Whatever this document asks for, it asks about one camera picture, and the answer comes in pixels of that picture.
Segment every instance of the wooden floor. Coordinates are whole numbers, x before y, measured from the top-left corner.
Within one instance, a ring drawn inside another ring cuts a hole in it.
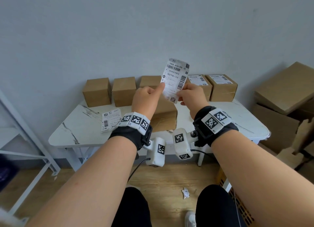
[[[141,166],[129,181],[130,185],[141,188],[155,226],[184,226],[184,216],[188,210],[196,208],[198,195],[210,184],[215,184],[218,164],[168,164],[162,168]],[[30,184],[39,170],[22,170],[0,193],[0,206],[10,209]],[[32,217],[58,189],[74,174],[72,169],[62,169],[56,180],[51,170],[34,187],[18,209],[19,218]],[[181,190],[186,187],[190,197],[183,199]]]

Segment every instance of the barcode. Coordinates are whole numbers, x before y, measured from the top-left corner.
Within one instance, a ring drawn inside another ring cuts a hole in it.
[[[177,89],[182,90],[182,87],[183,87],[183,85],[184,85],[185,79],[186,79],[186,76],[183,76],[183,75],[182,75],[181,78],[180,78],[179,84],[178,84],[178,86],[177,86]]]
[[[180,68],[177,68],[177,67],[174,67],[174,66],[171,66],[171,65],[168,65],[168,64],[167,64],[167,67],[170,68],[170,69],[176,70],[176,71],[180,71],[181,70]]]

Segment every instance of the white shoe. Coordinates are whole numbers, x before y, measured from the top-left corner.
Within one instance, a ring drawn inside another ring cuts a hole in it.
[[[195,212],[189,210],[185,215],[185,227],[196,227]]]

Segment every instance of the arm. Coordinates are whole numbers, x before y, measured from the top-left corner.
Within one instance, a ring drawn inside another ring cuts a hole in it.
[[[165,85],[140,88],[132,111],[151,119]],[[62,186],[27,226],[111,226],[136,156],[129,139],[115,136]]]
[[[181,104],[197,112],[208,106],[202,88],[188,84]],[[314,185],[240,132],[231,130],[211,145],[234,190],[262,226],[312,226]]]

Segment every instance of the white table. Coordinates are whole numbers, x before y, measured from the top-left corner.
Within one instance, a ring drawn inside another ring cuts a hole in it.
[[[229,114],[235,121],[239,131],[247,138],[255,143],[264,140],[270,136],[269,130],[257,118],[255,118],[243,105],[236,99],[233,102],[210,102],[211,106],[221,108]],[[175,105],[178,110],[177,128],[184,128],[187,132],[193,131],[193,120],[190,117],[190,112],[186,106],[179,103]],[[49,143],[56,148],[65,149],[65,154],[72,168],[78,170],[82,163],[79,160],[75,149],[81,147],[89,147],[86,153],[82,156],[84,161],[88,159],[94,152],[94,147],[101,146],[109,138],[111,132],[101,133],[101,114],[115,109],[114,103],[111,105],[98,106],[88,108],[85,101],[82,101],[65,121],[53,132],[49,138]],[[122,116],[131,112],[131,106],[120,107]],[[172,131],[162,131],[152,133],[151,138],[161,137],[166,140],[166,155],[175,154]],[[208,145],[197,148],[204,152],[211,153]],[[140,156],[146,155],[146,150],[138,151]],[[202,164],[204,154],[200,154],[198,165]]]

